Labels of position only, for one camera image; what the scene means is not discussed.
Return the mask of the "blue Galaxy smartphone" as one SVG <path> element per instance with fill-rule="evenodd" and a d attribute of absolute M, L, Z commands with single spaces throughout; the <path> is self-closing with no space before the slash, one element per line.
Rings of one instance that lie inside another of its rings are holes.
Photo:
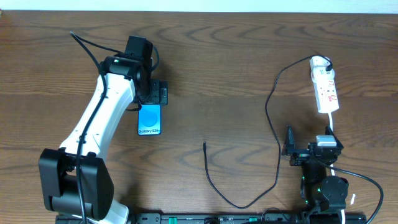
<path fill-rule="evenodd" d="M 142 105 L 138 111 L 137 129 L 140 136 L 161 134 L 161 106 Z"/>

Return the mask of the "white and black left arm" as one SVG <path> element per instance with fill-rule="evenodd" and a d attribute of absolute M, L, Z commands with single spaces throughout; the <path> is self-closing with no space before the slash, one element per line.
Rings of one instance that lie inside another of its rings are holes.
<path fill-rule="evenodd" d="M 122 115 L 136 103 L 154 124 L 140 135 L 160 134 L 160 108 L 168 103 L 167 82 L 153 80 L 159 58 L 106 57 L 96 89 L 79 122 L 58 149 L 44 149 L 39 173 L 47 210 L 59 222 L 128 223 L 129 208 L 114 199 L 106 167 L 109 145 Z"/>

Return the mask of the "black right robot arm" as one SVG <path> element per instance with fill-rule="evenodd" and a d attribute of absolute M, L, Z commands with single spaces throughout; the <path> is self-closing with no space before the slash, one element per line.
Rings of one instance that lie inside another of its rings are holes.
<path fill-rule="evenodd" d="M 287 126 L 284 154 L 290 156 L 290 165 L 302 169 L 300 194 L 309 210 L 315 214 L 337 214 L 346 208 L 349 183 L 336 175 L 328 175 L 328 166 L 337 161 L 344 149 L 330 127 L 318 135 L 305 149 L 295 147 L 294 133 Z"/>

